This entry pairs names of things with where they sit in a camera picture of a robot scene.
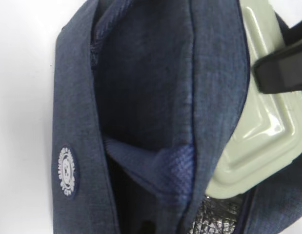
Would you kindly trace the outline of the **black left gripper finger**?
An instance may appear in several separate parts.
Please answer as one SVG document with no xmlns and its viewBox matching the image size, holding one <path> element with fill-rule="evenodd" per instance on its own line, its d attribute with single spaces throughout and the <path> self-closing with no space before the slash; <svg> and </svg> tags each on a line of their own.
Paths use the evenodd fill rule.
<svg viewBox="0 0 302 234">
<path fill-rule="evenodd" d="M 277 17 L 285 47 L 259 59 L 253 66 L 257 86 L 264 94 L 302 91 L 302 21 L 292 28 Z"/>
</svg>

